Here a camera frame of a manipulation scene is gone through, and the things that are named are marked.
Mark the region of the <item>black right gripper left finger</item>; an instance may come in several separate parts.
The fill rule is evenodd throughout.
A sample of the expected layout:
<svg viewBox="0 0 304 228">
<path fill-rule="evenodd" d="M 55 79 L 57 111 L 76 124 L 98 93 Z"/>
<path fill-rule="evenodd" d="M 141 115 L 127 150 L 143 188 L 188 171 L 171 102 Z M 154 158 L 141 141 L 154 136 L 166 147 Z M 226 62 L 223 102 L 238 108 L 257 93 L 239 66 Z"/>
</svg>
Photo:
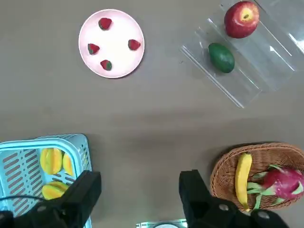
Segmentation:
<svg viewBox="0 0 304 228">
<path fill-rule="evenodd" d="M 13 195 L 1 201 L 25 198 L 37 200 L 28 212 L 14 217 L 13 212 L 0 212 L 2 228 L 83 228 L 102 192 L 101 174 L 83 171 L 59 198 L 46 200 L 36 196 Z"/>
</svg>

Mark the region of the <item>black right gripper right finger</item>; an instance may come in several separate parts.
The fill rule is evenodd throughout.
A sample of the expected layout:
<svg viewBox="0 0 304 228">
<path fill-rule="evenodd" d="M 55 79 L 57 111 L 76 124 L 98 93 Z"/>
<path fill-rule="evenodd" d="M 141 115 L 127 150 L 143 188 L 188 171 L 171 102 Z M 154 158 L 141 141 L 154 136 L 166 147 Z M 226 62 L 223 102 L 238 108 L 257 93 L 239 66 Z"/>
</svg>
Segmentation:
<svg viewBox="0 0 304 228">
<path fill-rule="evenodd" d="M 246 215 L 228 200 L 213 197 L 198 170 L 182 171 L 179 194 L 189 228 L 287 228 L 282 218 L 258 209 Z"/>
</svg>

